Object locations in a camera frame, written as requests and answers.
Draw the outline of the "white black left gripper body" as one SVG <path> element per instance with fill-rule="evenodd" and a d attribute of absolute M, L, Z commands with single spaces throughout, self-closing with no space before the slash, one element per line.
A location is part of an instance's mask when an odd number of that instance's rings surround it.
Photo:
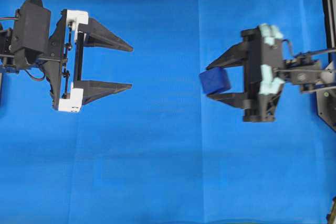
<path fill-rule="evenodd" d="M 75 88 L 74 83 L 68 89 L 69 72 L 66 70 L 68 51 L 71 50 L 71 38 L 77 42 L 80 24 L 87 25 L 89 14 L 81 10 L 61 11 L 56 29 L 49 37 L 47 59 L 43 64 L 46 79 L 50 84 L 52 107 L 56 111 L 78 113 L 82 107 L 83 88 Z"/>

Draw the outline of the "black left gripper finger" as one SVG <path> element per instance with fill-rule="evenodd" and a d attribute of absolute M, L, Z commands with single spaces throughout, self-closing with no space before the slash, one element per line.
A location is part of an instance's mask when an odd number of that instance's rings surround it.
<path fill-rule="evenodd" d="M 79 24 L 78 31 L 85 34 L 84 47 L 100 47 L 132 52 L 133 47 L 116 36 L 94 18 L 88 19 L 88 24 Z"/>
<path fill-rule="evenodd" d="M 75 81 L 75 88 L 83 89 L 82 105 L 86 105 L 103 97 L 129 90 L 132 84 L 82 80 Z"/>

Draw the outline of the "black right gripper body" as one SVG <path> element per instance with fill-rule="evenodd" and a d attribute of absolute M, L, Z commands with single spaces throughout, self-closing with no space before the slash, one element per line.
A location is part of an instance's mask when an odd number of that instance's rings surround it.
<path fill-rule="evenodd" d="M 244 110 L 244 122 L 273 122 L 282 88 L 277 94 L 260 95 L 261 83 L 261 34 L 258 26 L 241 32 L 248 42 L 247 59 L 244 64 L 244 89 L 250 108 Z"/>

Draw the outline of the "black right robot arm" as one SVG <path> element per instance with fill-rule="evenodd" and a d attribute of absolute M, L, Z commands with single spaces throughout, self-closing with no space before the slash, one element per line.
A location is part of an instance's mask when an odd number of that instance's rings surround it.
<path fill-rule="evenodd" d="M 199 74 L 203 92 L 212 100 L 244 111 L 245 122 L 273 122 L 285 83 L 300 87 L 301 93 L 335 89 L 335 83 L 323 76 L 334 69 L 323 69 L 312 56 L 335 52 L 335 48 L 294 55 L 290 40 L 274 25 L 260 24 L 241 31 L 242 42 L 231 46 Z M 292 58 L 285 60 L 282 44 L 286 42 Z M 226 69 L 243 68 L 243 92 L 230 93 Z"/>

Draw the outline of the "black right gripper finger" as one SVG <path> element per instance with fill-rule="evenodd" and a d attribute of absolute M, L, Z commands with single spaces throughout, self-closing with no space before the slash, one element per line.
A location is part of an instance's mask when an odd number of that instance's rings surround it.
<path fill-rule="evenodd" d="M 216 60 L 211 62 L 206 70 L 213 69 L 215 67 L 228 68 L 242 66 L 247 58 L 248 42 L 243 41 L 231 46 Z"/>
<path fill-rule="evenodd" d="M 247 93 L 213 93 L 208 94 L 208 98 L 215 101 L 222 102 L 224 104 L 230 105 L 235 108 L 247 109 L 248 108 L 248 99 Z"/>

